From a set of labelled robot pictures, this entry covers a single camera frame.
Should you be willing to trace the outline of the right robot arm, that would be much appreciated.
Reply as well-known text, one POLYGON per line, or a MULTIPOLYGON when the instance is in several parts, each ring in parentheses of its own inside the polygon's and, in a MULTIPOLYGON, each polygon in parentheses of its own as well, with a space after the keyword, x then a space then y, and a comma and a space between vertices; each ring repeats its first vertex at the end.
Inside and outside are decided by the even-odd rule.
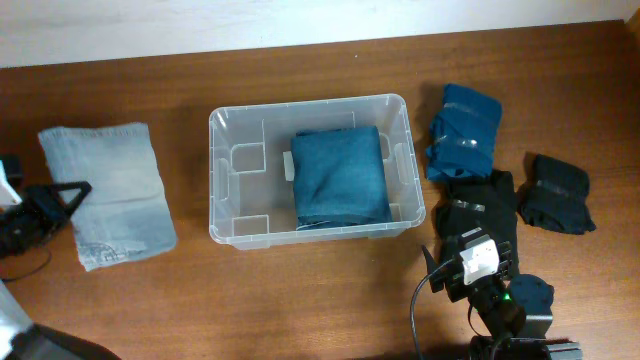
POLYGON ((482 227, 448 237, 434 258, 421 248, 426 276, 414 291, 417 299, 428 285, 432 292, 445 291, 450 302, 465 300, 489 332, 491 343, 510 340, 543 340, 553 321, 555 289, 543 279, 515 271, 515 251, 482 227))

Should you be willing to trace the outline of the small black folded garment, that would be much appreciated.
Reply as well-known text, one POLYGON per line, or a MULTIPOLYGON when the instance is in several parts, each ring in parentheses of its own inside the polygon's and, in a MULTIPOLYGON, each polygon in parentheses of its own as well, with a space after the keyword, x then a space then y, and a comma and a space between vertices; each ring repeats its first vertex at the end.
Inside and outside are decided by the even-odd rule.
POLYGON ((597 229, 586 204, 590 181, 583 169, 536 154, 532 170, 519 205, 526 224, 571 235, 597 229))

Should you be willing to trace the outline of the clear plastic storage container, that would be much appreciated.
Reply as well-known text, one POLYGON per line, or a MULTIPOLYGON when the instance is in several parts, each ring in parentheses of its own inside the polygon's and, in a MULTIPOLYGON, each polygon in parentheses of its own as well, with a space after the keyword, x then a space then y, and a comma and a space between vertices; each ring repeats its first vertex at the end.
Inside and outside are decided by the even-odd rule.
POLYGON ((209 117, 209 233, 239 250, 396 237, 427 216, 405 100, 382 94, 326 100, 228 106, 209 117), (303 130, 374 126, 380 134, 393 220, 297 230, 293 182, 283 153, 303 130))

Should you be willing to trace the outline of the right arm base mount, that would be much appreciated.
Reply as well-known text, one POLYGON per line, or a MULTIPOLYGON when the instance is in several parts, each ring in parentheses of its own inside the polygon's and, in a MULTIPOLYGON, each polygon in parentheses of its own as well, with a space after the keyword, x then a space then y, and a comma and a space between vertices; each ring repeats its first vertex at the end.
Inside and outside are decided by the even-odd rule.
POLYGON ((568 339, 513 338, 493 350, 493 340, 474 337, 469 346, 468 360, 583 360, 578 342, 568 339))

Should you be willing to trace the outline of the white label in container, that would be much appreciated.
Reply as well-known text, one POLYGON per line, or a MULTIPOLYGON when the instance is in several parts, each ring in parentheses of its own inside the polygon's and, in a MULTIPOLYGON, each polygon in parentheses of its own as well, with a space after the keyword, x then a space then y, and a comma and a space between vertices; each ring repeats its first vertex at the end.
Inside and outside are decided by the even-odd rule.
POLYGON ((284 175, 287 182, 293 182, 295 179, 295 165, 293 156, 290 151, 283 153, 284 175))

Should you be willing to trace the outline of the dark blue jeans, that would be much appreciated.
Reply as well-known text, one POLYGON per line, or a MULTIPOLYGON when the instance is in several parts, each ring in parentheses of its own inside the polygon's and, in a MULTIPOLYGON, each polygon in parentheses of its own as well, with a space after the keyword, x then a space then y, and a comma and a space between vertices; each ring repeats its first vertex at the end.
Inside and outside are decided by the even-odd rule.
POLYGON ((376 127, 300 131, 291 154, 299 230, 393 220, 376 127))

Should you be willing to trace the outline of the large black garment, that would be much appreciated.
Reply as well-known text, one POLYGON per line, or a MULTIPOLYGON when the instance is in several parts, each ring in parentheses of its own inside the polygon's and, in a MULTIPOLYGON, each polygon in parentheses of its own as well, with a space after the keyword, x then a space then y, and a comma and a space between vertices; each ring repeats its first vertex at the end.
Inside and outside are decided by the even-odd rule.
POLYGON ((497 244, 510 244, 512 264, 506 278, 511 280, 517 276, 518 198, 512 174, 493 170, 486 178, 456 179, 445 185, 445 194, 446 201, 435 210, 435 228, 439 237, 445 240, 480 226, 497 244))

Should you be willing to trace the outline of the teal taped garment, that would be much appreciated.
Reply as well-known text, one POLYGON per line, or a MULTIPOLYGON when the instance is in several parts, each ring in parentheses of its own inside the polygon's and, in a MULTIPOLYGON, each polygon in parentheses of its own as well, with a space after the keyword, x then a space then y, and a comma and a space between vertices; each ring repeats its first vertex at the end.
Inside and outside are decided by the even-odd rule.
POLYGON ((426 149, 427 179, 448 182, 490 176, 503 115, 501 103, 452 83, 444 87, 442 103, 429 126, 433 143, 426 149))

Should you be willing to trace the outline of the light blue jeans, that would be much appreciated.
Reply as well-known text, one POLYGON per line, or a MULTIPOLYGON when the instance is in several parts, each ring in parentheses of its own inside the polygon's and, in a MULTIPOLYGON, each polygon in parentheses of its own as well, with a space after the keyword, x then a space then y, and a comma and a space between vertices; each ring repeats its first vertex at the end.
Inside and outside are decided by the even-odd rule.
POLYGON ((38 134, 56 183, 92 190, 72 215, 86 271, 172 250, 177 234, 144 123, 103 128, 56 127, 38 134))

